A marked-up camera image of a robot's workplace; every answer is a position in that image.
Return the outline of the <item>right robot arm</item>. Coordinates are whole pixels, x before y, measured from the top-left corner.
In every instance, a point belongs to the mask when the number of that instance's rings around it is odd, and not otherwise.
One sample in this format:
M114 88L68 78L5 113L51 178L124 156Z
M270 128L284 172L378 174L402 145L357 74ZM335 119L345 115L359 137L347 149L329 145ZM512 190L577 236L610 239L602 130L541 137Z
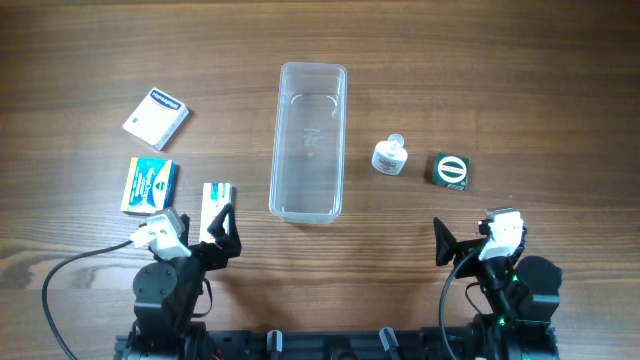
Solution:
M562 269L539 256L521 254L527 228L519 217L494 215L478 223L479 239L457 241L433 219L436 264L453 264L438 305L438 329L425 343L440 359L537 360L560 357L551 318L560 305ZM445 325L447 295L455 279L473 277L491 311L478 310L454 334Z

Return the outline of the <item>small white bottle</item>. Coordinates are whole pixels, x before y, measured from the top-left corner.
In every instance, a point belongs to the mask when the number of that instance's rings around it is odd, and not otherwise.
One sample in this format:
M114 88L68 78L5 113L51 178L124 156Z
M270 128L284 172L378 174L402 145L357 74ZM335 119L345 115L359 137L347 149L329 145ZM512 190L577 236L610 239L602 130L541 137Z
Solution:
M404 148L404 137L391 134L384 141L376 144L371 159L372 166L386 175L398 175L408 159Z

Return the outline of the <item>clear plastic container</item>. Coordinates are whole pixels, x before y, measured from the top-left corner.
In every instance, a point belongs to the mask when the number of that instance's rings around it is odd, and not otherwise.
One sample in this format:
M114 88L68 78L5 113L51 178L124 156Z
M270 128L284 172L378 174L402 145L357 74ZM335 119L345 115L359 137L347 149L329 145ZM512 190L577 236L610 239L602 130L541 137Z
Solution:
M282 221L330 224L340 216L346 113L343 66L282 66L269 195L269 210Z

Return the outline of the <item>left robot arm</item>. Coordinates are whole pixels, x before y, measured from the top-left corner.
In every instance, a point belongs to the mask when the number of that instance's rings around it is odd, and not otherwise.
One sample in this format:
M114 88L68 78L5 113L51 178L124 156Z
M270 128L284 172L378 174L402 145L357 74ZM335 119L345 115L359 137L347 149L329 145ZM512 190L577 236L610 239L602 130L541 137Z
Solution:
M220 347L200 321L195 306L212 293L206 273L223 269L238 257L242 245L231 204L208 226L212 242L188 243L189 217L174 208L147 217L130 240L146 246L155 261L133 280L134 314L128 336L117 340L116 359L221 359Z

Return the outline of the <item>white Hansaplast plaster box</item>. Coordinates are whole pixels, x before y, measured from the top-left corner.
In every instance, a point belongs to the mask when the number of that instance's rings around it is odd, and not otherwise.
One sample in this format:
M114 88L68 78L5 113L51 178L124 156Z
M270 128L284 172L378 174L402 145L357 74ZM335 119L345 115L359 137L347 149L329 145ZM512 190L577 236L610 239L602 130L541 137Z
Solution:
M154 87L122 128L156 151L162 151L189 114L183 102Z

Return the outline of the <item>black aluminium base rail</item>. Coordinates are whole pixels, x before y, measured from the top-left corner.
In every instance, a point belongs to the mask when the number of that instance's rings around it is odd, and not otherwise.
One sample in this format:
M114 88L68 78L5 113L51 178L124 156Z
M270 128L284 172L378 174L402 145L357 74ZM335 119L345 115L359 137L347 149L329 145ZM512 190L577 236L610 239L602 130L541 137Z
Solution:
M447 333L449 345L458 359L558 360L556 338L549 331L542 338L516 339L506 336L504 343L491 354L481 347L488 336L471 335L462 328ZM435 328L400 331L397 344L385 345L377 332L282 333L272 345L265 333L250 331L210 331L186 344L182 359L225 360L330 360L336 352L368 360L436 360L449 359Z

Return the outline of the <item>small green square box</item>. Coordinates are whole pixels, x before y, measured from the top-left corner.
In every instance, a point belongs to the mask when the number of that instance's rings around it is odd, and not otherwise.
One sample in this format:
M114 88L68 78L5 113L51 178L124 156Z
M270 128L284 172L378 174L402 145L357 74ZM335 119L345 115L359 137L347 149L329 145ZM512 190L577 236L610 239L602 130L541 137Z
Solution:
M440 152L435 157L431 182L436 186L464 191L469 171L469 158Z

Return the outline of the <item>blue Vicks VapoDrops box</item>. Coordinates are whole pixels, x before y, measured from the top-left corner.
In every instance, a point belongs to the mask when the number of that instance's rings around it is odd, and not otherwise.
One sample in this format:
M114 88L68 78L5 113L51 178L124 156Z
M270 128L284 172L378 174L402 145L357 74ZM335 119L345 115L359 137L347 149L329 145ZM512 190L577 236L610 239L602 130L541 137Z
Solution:
M168 208L176 172L177 167L172 160L132 157L120 210L148 215Z

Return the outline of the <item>white Panadol tablet box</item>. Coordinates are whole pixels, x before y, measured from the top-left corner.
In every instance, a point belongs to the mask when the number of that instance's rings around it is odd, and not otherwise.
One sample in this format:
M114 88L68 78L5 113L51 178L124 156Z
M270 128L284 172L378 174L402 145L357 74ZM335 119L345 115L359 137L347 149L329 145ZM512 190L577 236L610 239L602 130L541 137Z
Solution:
M233 203L233 186L230 183L204 183L202 190L199 241L213 243L215 239L208 227L225 205Z

